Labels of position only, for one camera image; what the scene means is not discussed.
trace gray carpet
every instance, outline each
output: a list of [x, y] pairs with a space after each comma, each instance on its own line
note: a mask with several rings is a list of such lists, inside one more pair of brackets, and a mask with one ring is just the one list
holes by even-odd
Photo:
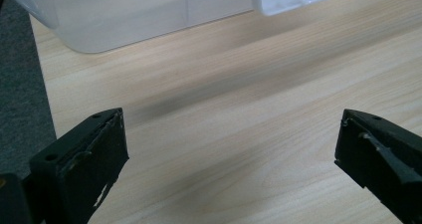
[[0, 173], [29, 174], [28, 161], [56, 139], [28, 13], [0, 10]]

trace clear plastic box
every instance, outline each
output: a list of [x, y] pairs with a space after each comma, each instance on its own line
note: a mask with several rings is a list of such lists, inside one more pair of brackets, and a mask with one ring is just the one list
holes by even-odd
[[316, 0], [17, 1], [70, 48], [97, 53], [252, 10], [252, 1], [272, 15]]

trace wood grain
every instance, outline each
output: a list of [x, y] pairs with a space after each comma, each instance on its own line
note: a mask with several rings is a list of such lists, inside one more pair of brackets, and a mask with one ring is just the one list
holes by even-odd
[[421, 8], [329, 0], [95, 55], [33, 19], [57, 135], [124, 110], [130, 161], [90, 223], [398, 223], [333, 153], [344, 109], [422, 135]]

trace plastic container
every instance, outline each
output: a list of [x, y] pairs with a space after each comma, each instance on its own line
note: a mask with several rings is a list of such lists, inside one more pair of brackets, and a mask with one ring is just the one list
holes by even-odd
[[97, 53], [255, 8], [276, 14], [317, 0], [17, 0], [70, 48]]

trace light wood surface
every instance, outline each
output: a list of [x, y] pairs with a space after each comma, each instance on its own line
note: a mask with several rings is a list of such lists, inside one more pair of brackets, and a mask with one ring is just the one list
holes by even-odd
[[399, 222], [333, 154], [344, 109], [422, 135], [422, 0], [250, 12], [95, 55], [33, 27], [58, 136], [124, 110], [130, 160], [91, 223]]

